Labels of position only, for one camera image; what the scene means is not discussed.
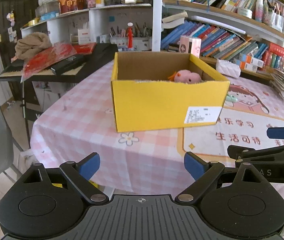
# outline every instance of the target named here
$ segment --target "dark wooden door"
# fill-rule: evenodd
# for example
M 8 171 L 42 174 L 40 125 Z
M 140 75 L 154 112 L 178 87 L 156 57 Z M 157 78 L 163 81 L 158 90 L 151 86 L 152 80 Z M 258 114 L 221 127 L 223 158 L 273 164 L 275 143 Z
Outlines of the dark wooden door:
M 35 18 L 35 9 L 38 7 L 38 0 L 0 0 L 0 54 L 4 68 L 11 64 L 11 58 L 15 55 L 15 43 L 9 41 L 7 29 L 11 26 L 6 19 L 6 15 L 13 11 L 17 39 L 21 39 L 20 28 Z M 13 96 L 16 100 L 21 99 L 21 86 L 18 82 L 10 82 Z M 28 103 L 38 104 L 34 88 L 30 82 L 25 83 L 26 101 Z

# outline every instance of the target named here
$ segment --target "red plastic bag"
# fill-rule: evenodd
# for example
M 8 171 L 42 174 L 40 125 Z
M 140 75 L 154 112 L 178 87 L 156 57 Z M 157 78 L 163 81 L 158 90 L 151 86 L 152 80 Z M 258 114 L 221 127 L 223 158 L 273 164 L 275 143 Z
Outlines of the red plastic bag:
M 83 45 L 74 45 L 74 49 L 78 54 L 89 55 L 92 54 L 95 48 L 96 42 L 83 44 Z
M 66 43 L 56 43 L 54 47 L 41 51 L 28 62 L 24 63 L 21 83 L 41 70 L 76 53 L 74 47 Z

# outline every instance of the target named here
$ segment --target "tablecloth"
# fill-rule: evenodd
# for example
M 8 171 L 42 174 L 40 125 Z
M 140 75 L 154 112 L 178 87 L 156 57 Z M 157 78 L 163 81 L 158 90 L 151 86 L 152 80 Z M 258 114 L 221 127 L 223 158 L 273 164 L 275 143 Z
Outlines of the tablecloth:
M 261 131 L 284 126 L 284 104 L 277 94 L 268 86 L 239 78 L 230 79 L 229 92 L 238 102 L 226 102 L 214 126 L 117 133 L 110 89 L 112 66 L 109 62 L 84 79 L 34 123 L 31 149 L 46 168 L 78 162 L 98 152 L 101 166 L 94 182 L 142 195 L 175 197 L 194 182 L 184 168 L 186 151 L 234 166 L 226 153 L 229 144 L 247 145 L 249 140 L 250 147 L 270 147 L 277 142 L 264 138 Z M 284 197 L 284 184 L 275 187 Z

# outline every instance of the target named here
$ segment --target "white bottle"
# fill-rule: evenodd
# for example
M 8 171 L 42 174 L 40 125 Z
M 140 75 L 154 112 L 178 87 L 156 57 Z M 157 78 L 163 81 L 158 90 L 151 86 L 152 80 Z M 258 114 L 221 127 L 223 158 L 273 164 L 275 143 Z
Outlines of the white bottle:
M 262 17 L 263 17 L 263 0 L 257 0 L 254 19 L 258 22 L 262 22 Z

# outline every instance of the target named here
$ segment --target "yellow cardboard box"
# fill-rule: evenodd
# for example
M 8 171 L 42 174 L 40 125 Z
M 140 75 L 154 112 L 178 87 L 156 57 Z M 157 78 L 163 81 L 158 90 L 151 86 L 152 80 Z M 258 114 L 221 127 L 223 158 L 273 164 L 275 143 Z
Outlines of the yellow cardboard box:
M 169 82 L 175 71 L 197 72 L 205 82 Z M 186 53 L 115 53 L 111 89 L 117 132 L 215 124 L 229 80 Z

